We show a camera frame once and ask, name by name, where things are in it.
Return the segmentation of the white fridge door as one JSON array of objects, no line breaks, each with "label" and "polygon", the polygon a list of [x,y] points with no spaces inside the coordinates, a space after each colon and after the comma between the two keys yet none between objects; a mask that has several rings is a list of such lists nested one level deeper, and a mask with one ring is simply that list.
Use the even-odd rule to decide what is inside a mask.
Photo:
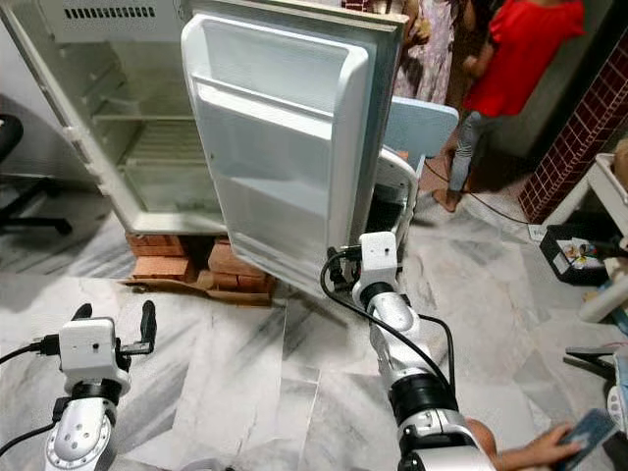
[{"label": "white fridge door", "polygon": [[365,229],[407,19],[301,0],[201,0],[185,86],[235,254],[320,294]]}]

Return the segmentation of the dark smartphone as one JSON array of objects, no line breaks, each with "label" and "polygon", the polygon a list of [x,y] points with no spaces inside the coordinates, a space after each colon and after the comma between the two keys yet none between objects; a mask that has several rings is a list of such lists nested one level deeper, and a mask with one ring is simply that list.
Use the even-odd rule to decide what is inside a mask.
[{"label": "dark smartphone", "polygon": [[560,445],[579,445],[579,451],[560,459],[555,465],[549,467],[550,470],[573,471],[580,462],[591,456],[594,449],[613,437],[619,428],[618,418],[613,411],[606,411],[604,408],[591,409],[559,440]]}]

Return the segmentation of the clear fridge shelf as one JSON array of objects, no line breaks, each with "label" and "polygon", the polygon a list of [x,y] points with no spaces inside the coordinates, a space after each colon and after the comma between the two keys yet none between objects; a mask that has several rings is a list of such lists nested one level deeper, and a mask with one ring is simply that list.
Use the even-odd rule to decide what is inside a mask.
[{"label": "clear fridge shelf", "polygon": [[94,122],[180,122],[193,121],[192,114],[103,112],[91,116]]}]

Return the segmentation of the white open fridge cabinet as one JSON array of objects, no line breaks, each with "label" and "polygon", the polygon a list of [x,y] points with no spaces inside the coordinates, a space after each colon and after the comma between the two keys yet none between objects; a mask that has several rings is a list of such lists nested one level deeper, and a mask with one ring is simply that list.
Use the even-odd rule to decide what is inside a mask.
[{"label": "white open fridge cabinet", "polygon": [[59,134],[129,232],[225,232],[194,121],[91,120],[192,114],[177,45],[183,1],[0,0],[0,13]]}]

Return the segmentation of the person's bare hand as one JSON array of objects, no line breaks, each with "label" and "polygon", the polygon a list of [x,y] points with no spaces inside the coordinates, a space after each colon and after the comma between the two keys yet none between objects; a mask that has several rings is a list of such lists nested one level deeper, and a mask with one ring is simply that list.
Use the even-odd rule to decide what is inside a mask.
[{"label": "person's bare hand", "polygon": [[562,459],[573,457],[582,445],[579,443],[563,444],[562,439],[573,430],[573,423],[560,423],[543,435],[516,449],[512,453],[512,466],[520,470],[556,465]]}]

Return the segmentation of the red brick pile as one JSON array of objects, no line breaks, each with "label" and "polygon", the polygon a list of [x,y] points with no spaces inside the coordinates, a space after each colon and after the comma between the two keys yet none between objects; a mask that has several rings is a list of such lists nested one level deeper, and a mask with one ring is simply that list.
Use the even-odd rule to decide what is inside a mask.
[{"label": "red brick pile", "polygon": [[263,294],[271,290],[271,279],[265,271],[236,256],[228,239],[216,239],[207,260],[212,287],[224,291]]},{"label": "red brick pile", "polygon": [[177,235],[127,234],[135,265],[132,279],[192,282],[197,270]]}]

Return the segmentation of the pale blue plastic chair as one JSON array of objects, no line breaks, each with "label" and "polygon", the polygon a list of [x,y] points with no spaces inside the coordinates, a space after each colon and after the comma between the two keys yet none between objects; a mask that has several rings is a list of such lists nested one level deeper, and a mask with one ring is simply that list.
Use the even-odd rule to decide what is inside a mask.
[{"label": "pale blue plastic chair", "polygon": [[427,157],[440,153],[456,130],[459,114],[449,106],[404,97],[392,98],[383,145],[405,152],[409,166],[418,171]]}]

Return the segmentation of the black office chair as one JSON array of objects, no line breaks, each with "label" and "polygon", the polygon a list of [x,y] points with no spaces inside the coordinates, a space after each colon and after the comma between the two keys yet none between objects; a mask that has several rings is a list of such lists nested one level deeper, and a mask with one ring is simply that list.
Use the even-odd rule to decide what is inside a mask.
[{"label": "black office chair", "polygon": [[[24,133],[24,125],[13,114],[0,114],[0,162],[3,162],[10,153],[18,147]],[[20,212],[34,202],[37,194],[48,194],[57,197],[60,193],[59,186],[50,177],[39,177],[35,184],[26,191],[19,193],[12,202],[5,203],[0,208],[0,228],[34,228],[34,226],[46,226],[54,229],[60,235],[66,236],[73,231],[73,226],[63,217],[22,217]]]}]

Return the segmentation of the black box with items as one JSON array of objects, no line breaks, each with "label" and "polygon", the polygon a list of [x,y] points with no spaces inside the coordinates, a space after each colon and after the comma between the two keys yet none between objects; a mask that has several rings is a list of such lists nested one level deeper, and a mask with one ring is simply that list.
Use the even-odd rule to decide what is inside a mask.
[{"label": "black box with items", "polygon": [[570,286],[596,287],[608,280],[608,260],[628,257],[622,237],[605,226],[561,224],[547,227],[540,251],[555,277]]}]

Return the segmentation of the person in floral dress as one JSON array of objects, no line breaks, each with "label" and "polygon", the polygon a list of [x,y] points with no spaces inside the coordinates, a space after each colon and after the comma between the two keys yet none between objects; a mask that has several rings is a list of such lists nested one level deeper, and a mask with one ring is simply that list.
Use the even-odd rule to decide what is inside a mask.
[{"label": "person in floral dress", "polygon": [[458,0],[390,0],[389,10],[409,19],[393,94],[444,104],[459,20]]}]

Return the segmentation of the black metal stand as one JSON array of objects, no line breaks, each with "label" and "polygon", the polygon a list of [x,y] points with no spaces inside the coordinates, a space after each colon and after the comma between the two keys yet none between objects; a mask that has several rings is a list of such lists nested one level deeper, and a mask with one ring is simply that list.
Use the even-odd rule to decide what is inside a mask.
[{"label": "black metal stand", "polygon": [[597,374],[603,380],[614,381],[616,378],[616,367],[613,355],[620,349],[618,344],[602,346],[578,346],[578,348],[566,348],[564,353],[565,363],[575,365],[584,371]]}]

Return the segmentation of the white side table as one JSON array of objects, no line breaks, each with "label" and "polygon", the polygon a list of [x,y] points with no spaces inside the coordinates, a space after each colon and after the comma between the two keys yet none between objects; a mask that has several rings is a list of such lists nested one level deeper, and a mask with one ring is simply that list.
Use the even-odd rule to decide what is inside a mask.
[{"label": "white side table", "polygon": [[[613,161],[614,154],[598,154],[591,171],[583,177],[582,185],[595,193],[597,201],[608,211],[622,233],[620,246],[628,251],[628,189],[616,178]],[[620,263],[610,271],[610,286],[585,300],[579,310],[579,318],[584,322],[599,323],[624,302],[628,302],[628,263]]]}]

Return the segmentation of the person in red shirt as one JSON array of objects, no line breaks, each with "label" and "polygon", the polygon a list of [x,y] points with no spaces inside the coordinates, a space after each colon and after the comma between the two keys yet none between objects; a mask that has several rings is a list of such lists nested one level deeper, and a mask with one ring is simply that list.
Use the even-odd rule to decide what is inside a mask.
[{"label": "person in red shirt", "polygon": [[480,53],[465,62],[475,81],[463,99],[447,188],[434,192],[446,211],[461,201],[481,138],[525,108],[560,46],[584,34],[584,20],[583,0],[503,0]]}]

